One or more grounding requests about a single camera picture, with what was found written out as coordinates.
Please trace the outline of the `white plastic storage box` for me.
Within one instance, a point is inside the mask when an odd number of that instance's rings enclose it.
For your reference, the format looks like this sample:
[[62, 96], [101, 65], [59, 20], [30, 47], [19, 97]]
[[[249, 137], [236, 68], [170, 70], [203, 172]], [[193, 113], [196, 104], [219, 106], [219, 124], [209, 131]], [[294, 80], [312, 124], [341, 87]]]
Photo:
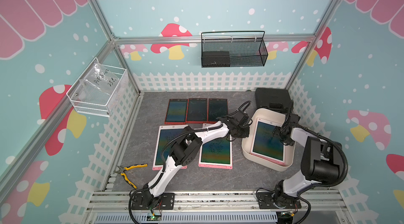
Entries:
[[269, 162], [265, 159], [262, 159], [262, 158], [259, 158], [257, 156], [253, 156], [250, 154], [250, 149], [251, 149], [251, 145], [252, 145], [252, 141], [253, 141], [253, 134], [254, 134], [255, 127], [256, 127], [255, 124], [256, 124], [258, 118], [262, 118], [262, 119], [272, 121], [274, 123], [278, 123], [278, 124], [280, 124], [280, 126], [282, 126], [285, 121], [284, 114], [281, 114], [281, 113], [278, 113], [278, 112], [275, 112], [275, 111], [272, 111], [269, 109], [265, 109], [265, 108], [260, 108], [260, 109], [256, 110], [252, 117], [252, 124], [250, 125], [249, 136], [247, 138], [242, 139], [242, 150], [243, 150], [244, 157], [250, 161], [253, 161], [255, 163], [258, 163], [260, 165], [274, 169], [279, 172], [283, 172], [283, 171], [287, 170], [292, 165], [293, 160], [294, 160], [294, 152], [295, 152], [295, 147], [296, 147], [295, 145], [285, 146], [286, 157], [285, 157], [284, 165], [278, 165], [278, 164]]

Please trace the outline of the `pink writing tablet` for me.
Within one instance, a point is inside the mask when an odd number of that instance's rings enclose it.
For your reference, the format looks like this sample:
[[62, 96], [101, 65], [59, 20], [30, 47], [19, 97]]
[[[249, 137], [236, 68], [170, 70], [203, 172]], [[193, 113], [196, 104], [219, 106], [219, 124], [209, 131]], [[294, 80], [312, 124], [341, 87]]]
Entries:
[[198, 166], [204, 168], [233, 168], [232, 142], [229, 135], [204, 143], [199, 152]]
[[280, 124], [258, 118], [255, 125], [250, 154], [278, 165], [284, 165], [285, 145], [274, 133], [275, 127], [280, 127]]
[[161, 170], [163, 168], [163, 160], [161, 159], [163, 148], [172, 139], [180, 135], [185, 127], [187, 127], [187, 125], [166, 125], [159, 127], [152, 167], [153, 170]]

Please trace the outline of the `red writing tablet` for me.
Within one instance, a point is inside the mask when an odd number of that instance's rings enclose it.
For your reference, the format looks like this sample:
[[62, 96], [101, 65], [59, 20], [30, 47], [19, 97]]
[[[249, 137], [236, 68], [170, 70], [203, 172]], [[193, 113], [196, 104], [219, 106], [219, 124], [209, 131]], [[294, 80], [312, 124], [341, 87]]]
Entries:
[[167, 125], [186, 124], [188, 99], [170, 99], [164, 123]]
[[188, 100], [186, 123], [205, 123], [208, 119], [208, 99], [190, 98]]
[[228, 115], [227, 99], [210, 98], [208, 100], [208, 123], [215, 123], [219, 117], [226, 115]]

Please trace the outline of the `red writing tablet top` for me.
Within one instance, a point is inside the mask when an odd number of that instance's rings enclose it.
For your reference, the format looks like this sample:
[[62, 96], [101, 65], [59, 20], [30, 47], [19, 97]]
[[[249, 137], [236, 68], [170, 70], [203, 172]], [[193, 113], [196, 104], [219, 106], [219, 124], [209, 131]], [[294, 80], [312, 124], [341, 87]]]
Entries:
[[167, 125], [186, 124], [188, 99], [170, 99], [164, 123]]

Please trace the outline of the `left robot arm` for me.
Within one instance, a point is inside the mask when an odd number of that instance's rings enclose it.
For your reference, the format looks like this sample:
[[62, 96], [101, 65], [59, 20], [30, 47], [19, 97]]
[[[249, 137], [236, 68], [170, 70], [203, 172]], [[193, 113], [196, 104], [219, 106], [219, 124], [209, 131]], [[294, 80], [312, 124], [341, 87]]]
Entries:
[[213, 140], [231, 136], [232, 138], [245, 138], [249, 136], [249, 127], [252, 119], [244, 111], [238, 110], [208, 127], [193, 129], [185, 127], [181, 134], [166, 144], [162, 151], [169, 149], [167, 158], [161, 154], [163, 168], [142, 189], [129, 193], [128, 209], [131, 210], [135, 197], [140, 196], [142, 205], [151, 210], [158, 206], [161, 195], [165, 192], [170, 181], [177, 172], [193, 162], [200, 148]]

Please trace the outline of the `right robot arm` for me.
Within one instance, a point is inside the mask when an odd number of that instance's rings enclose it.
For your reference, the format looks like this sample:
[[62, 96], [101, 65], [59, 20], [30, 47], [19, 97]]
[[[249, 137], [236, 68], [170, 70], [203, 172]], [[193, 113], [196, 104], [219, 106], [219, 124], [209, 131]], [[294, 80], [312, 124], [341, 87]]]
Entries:
[[283, 125], [274, 129], [274, 136], [284, 146], [298, 143], [304, 147], [300, 171], [280, 181], [274, 189], [272, 200], [277, 208], [295, 206], [304, 192], [337, 186], [348, 175], [348, 159], [342, 145], [300, 125], [299, 120], [298, 115], [288, 113]]

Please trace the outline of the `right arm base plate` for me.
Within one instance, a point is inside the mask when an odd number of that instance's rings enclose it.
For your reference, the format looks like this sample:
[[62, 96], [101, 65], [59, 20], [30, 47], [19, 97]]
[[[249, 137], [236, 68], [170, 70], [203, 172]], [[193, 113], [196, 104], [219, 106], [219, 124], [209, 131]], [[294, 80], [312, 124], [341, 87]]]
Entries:
[[289, 195], [275, 195], [272, 192], [264, 191], [256, 194], [260, 209], [301, 209], [302, 204], [296, 197]]

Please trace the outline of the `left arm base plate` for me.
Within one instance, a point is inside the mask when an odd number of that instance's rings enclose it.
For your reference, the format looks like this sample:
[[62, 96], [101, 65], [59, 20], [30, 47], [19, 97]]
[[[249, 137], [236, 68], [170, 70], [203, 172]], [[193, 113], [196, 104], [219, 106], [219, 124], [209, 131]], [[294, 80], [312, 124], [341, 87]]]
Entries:
[[174, 193], [163, 193], [153, 197], [149, 192], [136, 193], [131, 196], [131, 210], [173, 210]]

